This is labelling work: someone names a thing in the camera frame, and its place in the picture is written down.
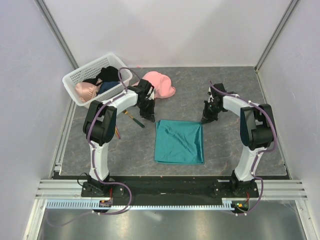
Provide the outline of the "teal satin napkin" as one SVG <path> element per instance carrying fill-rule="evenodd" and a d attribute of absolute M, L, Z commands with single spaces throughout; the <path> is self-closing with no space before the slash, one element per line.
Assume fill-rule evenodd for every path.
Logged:
<path fill-rule="evenodd" d="M 204 164 L 203 125 L 195 121 L 159 120 L 155 125 L 154 160 L 167 165 Z"/>

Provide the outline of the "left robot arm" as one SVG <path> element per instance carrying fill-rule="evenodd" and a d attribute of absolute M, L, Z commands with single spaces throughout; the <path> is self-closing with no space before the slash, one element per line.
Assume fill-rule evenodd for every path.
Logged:
<path fill-rule="evenodd" d="M 141 79 L 135 86 L 128 86 L 120 94 L 105 100 L 91 102 L 83 132 L 90 147 L 91 166 L 89 176 L 95 180 L 92 191 L 99 197 L 106 196 L 110 185 L 108 148 L 116 132 L 117 116 L 129 107 L 138 107 L 142 118 L 155 122 L 155 87 Z"/>

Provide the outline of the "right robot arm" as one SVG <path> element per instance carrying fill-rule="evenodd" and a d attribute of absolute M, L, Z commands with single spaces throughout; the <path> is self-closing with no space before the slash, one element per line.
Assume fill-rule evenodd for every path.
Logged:
<path fill-rule="evenodd" d="M 208 95 L 208 100 L 204 102 L 202 124 L 217 121 L 221 112 L 230 111 L 239 117 L 243 149 L 239 163 L 232 172 L 229 191 L 233 196 L 240 197 L 247 191 L 247 185 L 258 178 L 255 172 L 262 155 L 277 147 L 273 110 L 269 104 L 257 104 L 235 92 L 227 92 L 222 83 L 211 83 Z"/>

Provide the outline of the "pink baseball cap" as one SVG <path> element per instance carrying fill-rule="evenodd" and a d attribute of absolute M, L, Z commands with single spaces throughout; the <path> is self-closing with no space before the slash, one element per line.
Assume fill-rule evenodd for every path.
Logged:
<path fill-rule="evenodd" d="M 153 99 L 170 98 L 176 93 L 176 89 L 172 86 L 172 81 L 167 75 L 157 71 L 149 71 L 142 78 L 154 86 L 154 93 L 151 95 Z"/>

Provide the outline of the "navy cloth in basket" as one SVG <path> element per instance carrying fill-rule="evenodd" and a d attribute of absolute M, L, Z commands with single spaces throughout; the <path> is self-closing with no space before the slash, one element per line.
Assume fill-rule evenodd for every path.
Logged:
<path fill-rule="evenodd" d="M 118 82 L 118 81 L 111 81 L 111 82 L 105 81 L 100 85 L 100 88 L 99 88 L 99 91 L 97 92 L 97 95 L 101 95 L 104 92 L 112 89 L 113 87 L 115 87 L 119 84 L 120 84 L 120 82 Z"/>

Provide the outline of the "black cloth in basket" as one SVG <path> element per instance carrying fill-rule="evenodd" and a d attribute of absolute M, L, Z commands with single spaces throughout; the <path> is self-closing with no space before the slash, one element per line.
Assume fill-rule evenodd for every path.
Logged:
<path fill-rule="evenodd" d="M 119 70 L 113 66 L 103 67 L 100 73 L 96 76 L 97 80 L 102 82 L 119 82 L 120 78 L 118 76 Z"/>

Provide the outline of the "pink cloth in basket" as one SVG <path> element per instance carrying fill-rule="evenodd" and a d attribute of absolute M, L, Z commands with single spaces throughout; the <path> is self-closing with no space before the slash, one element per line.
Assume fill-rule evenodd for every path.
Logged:
<path fill-rule="evenodd" d="M 83 103 L 90 101 L 97 96 L 100 86 L 89 82 L 80 82 L 75 86 L 75 91 Z"/>

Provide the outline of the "white plastic basket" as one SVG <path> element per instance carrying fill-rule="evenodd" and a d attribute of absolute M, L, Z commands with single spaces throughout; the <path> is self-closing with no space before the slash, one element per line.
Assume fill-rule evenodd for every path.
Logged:
<path fill-rule="evenodd" d="M 97 76 L 101 73 L 103 68 L 106 69 L 108 67 L 113 67 L 117 70 L 121 67 L 124 68 L 120 71 L 123 83 L 118 82 L 117 85 L 107 89 L 101 94 L 97 94 L 94 98 L 84 102 L 83 98 L 76 90 L 76 86 L 85 80 L 89 80 L 92 83 L 100 84 L 101 81 L 97 79 Z M 129 85 L 131 79 L 133 78 L 133 73 L 130 70 L 125 69 L 125 67 L 126 65 L 119 57 L 117 57 L 114 53 L 108 53 L 68 73 L 62 78 L 62 82 L 74 103 L 79 107 L 88 108 L 92 101 L 97 100 L 102 102 L 108 100 L 120 94 L 124 90 L 124 86 Z"/>

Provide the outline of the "black mounting base plate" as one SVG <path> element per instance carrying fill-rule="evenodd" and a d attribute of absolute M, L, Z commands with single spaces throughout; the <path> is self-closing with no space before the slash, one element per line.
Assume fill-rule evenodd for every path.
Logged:
<path fill-rule="evenodd" d="M 238 181 L 233 176 L 113 176 L 102 184 L 87 177 L 82 184 L 82 197 L 129 196 L 208 196 L 213 198 L 257 198 L 259 190 L 254 179 Z"/>

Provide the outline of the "aluminium frame rail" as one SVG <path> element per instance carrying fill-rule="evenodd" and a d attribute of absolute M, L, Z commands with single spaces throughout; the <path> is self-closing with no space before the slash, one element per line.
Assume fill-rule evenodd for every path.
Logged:
<path fill-rule="evenodd" d="M 80 199 L 82 186 L 74 179 L 41 180 L 36 191 L 36 199 L 73 200 Z"/>

